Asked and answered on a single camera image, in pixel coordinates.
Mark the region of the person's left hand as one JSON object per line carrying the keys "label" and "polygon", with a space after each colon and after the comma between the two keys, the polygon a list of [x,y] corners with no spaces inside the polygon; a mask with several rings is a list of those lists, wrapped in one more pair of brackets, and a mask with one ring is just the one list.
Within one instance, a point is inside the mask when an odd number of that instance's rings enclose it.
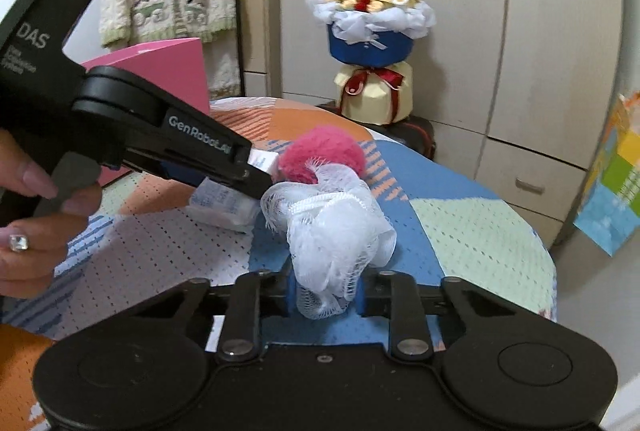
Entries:
{"label": "person's left hand", "polygon": [[[1,132],[1,186],[27,197],[58,194],[51,177],[6,130]],[[67,257],[67,244],[87,229],[101,200],[102,188],[94,183],[75,192],[55,214],[15,220],[2,227],[1,295],[28,299],[44,292],[55,268]]]}

